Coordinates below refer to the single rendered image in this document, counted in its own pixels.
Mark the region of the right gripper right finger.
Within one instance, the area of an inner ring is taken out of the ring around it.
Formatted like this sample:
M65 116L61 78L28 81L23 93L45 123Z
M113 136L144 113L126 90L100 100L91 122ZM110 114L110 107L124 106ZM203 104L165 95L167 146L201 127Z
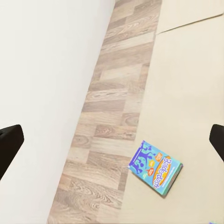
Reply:
M210 132L209 141L224 161L224 126L214 124Z

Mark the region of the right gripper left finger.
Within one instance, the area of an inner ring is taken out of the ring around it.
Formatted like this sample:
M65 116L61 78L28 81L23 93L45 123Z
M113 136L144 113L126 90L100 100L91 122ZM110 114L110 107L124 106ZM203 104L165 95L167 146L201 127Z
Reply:
M0 180L24 143L20 124L0 129Z

